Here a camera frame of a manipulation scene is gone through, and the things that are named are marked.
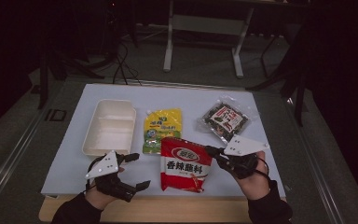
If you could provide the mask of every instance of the red snack package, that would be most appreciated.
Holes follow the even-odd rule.
[[[175,137],[161,140],[161,188],[203,192],[212,157],[204,146]]]

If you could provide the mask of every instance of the package logo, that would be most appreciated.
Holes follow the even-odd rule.
[[[196,153],[185,147],[174,148],[172,154],[181,161],[198,161],[200,159]]]

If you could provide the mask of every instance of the white metal frame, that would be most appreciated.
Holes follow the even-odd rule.
[[[232,49],[232,59],[237,77],[243,78],[240,51],[243,40],[246,37],[246,32],[248,31],[253,12],[254,9],[252,7],[249,8],[245,21],[176,15],[173,14],[173,0],[171,0],[170,14],[168,18],[168,43],[165,51],[163,67],[164,72],[171,71],[173,47],[172,32],[173,29],[175,29],[223,35],[237,35],[239,40],[236,47]]]

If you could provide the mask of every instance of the hand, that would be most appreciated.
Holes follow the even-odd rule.
[[[264,151],[259,151],[256,155],[263,161],[266,159],[266,153]],[[258,162],[256,170],[265,174],[268,172],[267,166],[262,161]],[[235,178],[235,180],[240,185],[243,194],[249,200],[261,199],[269,194],[269,181],[261,174],[254,173],[244,179]]]
[[[120,167],[119,172],[123,172],[124,168]],[[104,210],[105,207],[111,202],[115,201],[117,198],[104,194],[97,190],[95,186],[95,182],[92,182],[91,188],[86,191],[86,200],[95,208],[100,210]]]

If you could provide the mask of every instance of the yellow snack package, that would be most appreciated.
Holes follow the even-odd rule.
[[[182,136],[182,111],[179,108],[151,112],[144,123],[143,153],[160,154],[161,139]]]

